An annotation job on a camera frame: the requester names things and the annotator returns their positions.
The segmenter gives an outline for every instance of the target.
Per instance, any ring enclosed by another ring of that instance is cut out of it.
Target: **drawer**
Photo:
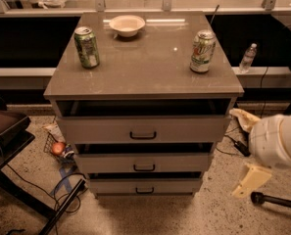
[[[57,110],[62,117],[109,117],[109,116],[209,116],[226,115],[231,98],[185,99],[110,99],[58,100]]]
[[[99,174],[91,175],[88,187],[96,197],[99,195],[194,195],[199,191],[203,181],[200,172],[143,173],[138,178],[129,178],[127,174],[135,173],[117,173],[116,178],[103,178],[104,176]]]
[[[82,173],[94,172],[163,172],[205,171],[212,156],[208,154],[117,154],[75,155],[76,165]]]
[[[229,117],[58,118],[72,144],[216,142],[221,141]]]

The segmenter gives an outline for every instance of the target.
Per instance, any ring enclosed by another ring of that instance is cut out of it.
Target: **can lid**
[[[77,35],[86,35],[86,34],[89,34],[92,31],[93,31],[93,29],[91,27],[82,26],[82,27],[76,28],[74,32]]]
[[[203,39],[213,39],[215,37],[215,34],[211,30],[208,30],[208,29],[200,30],[198,31],[197,34],[200,38],[203,38]]]

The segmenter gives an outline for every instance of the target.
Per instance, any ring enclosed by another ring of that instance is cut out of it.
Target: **plastic bottle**
[[[251,46],[245,51],[243,59],[240,63],[239,69],[241,73],[247,73],[257,53],[257,44],[252,43]]]

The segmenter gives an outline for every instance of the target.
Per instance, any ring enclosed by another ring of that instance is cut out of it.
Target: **cable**
[[[265,73],[262,75],[261,77],[261,82],[260,82],[260,89],[262,90],[263,89],[263,79],[265,78],[266,74],[267,74],[267,71],[269,70],[269,67],[266,68],[265,70]],[[264,100],[264,104],[263,104],[263,108],[261,110],[261,115],[260,115],[260,118],[262,118],[263,116],[263,112],[265,110],[265,106],[266,106],[266,100]]]
[[[233,144],[234,147],[244,156],[244,157],[249,157],[251,156],[251,153],[249,152],[249,149],[247,148],[246,145],[244,145],[241,141],[236,141],[234,140],[232,137],[230,137],[229,135],[224,135],[224,137],[229,138]]]
[[[70,177],[70,176],[73,176],[73,175],[82,175],[82,176],[84,176],[84,174],[82,174],[82,173],[73,173],[73,174],[70,174],[70,175],[67,175],[67,176],[65,176],[65,177],[63,177],[57,184],[56,184],[56,186],[55,186],[55,188],[54,188],[54,197],[52,197],[46,190],[44,190],[43,188],[41,188],[40,186],[38,186],[38,185],[36,185],[36,184],[33,184],[33,183],[31,183],[31,182],[29,182],[29,181],[27,181],[26,179],[24,179],[22,176],[20,176],[10,165],[8,165],[7,164],[7,167],[17,176],[17,177],[19,177],[22,181],[24,181],[25,183],[27,183],[27,184],[30,184],[30,185],[32,185],[32,186],[34,186],[34,187],[36,187],[37,189],[39,189],[39,190],[41,190],[41,191],[43,191],[47,196],[49,196],[51,199],[53,199],[54,201],[55,201],[55,207],[54,207],[54,210],[56,210],[59,206],[60,206],[60,204],[59,204],[59,201],[63,198],[63,197],[65,197],[65,196],[67,196],[68,194],[64,194],[63,196],[61,196],[61,197],[59,197],[58,199],[56,198],[56,192],[57,192],[57,189],[58,189],[58,187],[59,187],[59,185],[66,179],[66,178],[68,178],[68,177]],[[85,192],[86,192],[86,190],[87,190],[87,188],[85,189],[85,190],[83,190],[83,191],[81,191],[81,193],[79,193],[77,196],[75,196],[76,198],[77,198],[77,200],[78,200],[78,206],[77,206],[77,208],[75,209],[75,210],[73,210],[73,211],[66,211],[66,213],[76,213],[79,209],[80,209],[80,206],[81,206],[81,200],[80,200],[80,198],[79,198],[79,196],[80,195],[82,195],[82,194],[84,194]],[[58,235],[58,227],[57,227],[57,223],[55,224],[55,231],[56,231],[56,234]]]
[[[219,5],[217,5],[216,8],[215,8],[215,11],[214,11],[214,13],[213,13],[213,16],[212,16],[212,19],[211,19],[210,25],[212,25],[212,23],[213,23],[213,20],[214,20],[214,18],[215,18],[215,15],[216,15],[216,13],[217,13],[218,8],[219,8]]]
[[[9,166],[8,164],[7,164],[7,167],[8,168],[10,168],[11,169],[11,171],[12,172],[14,172],[15,173],[15,175],[16,176],[18,176],[22,181],[24,181],[25,183],[27,183],[27,184],[30,184],[30,185],[32,185],[32,186],[34,186],[34,187],[36,187],[36,188],[38,188],[39,190],[41,190],[41,191],[43,191],[47,196],[49,196],[49,198],[51,198],[51,199],[53,199],[53,200],[55,200],[56,201],[56,199],[55,198],[53,198],[46,190],[44,190],[43,188],[41,188],[40,186],[38,186],[38,185],[36,185],[36,184],[33,184],[33,183],[31,183],[31,182],[29,182],[29,181],[27,181],[27,180],[25,180],[24,178],[22,178],[11,166]]]
[[[12,229],[12,230],[8,231],[6,235],[11,235],[14,232],[18,233],[18,232],[24,232],[24,231],[25,231],[24,229]]]
[[[230,156],[241,157],[240,155],[238,155],[238,154],[236,154],[236,153],[227,153],[227,152],[224,152],[224,151],[222,151],[221,149],[219,149],[217,146],[216,146],[216,150],[218,150],[218,151],[221,152],[221,153],[224,153],[224,154],[230,155]]]
[[[240,129],[241,127],[240,126],[238,126],[238,127],[235,127],[235,128],[233,128],[233,129],[231,129],[231,130],[229,130],[229,131],[226,131],[225,133],[231,133],[231,132],[233,132],[234,130],[236,130],[236,129]]]
[[[6,159],[5,159],[4,151],[1,148],[1,145],[0,145],[0,153],[1,153],[1,158],[2,158],[3,162],[5,162]]]

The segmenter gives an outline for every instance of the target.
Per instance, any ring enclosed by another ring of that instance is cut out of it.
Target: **green soda can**
[[[203,29],[198,31],[194,37],[190,68],[198,73],[207,72],[215,47],[216,36],[211,30]]]
[[[82,66],[86,69],[97,67],[99,65],[99,54],[92,28],[88,26],[76,28],[74,41]]]

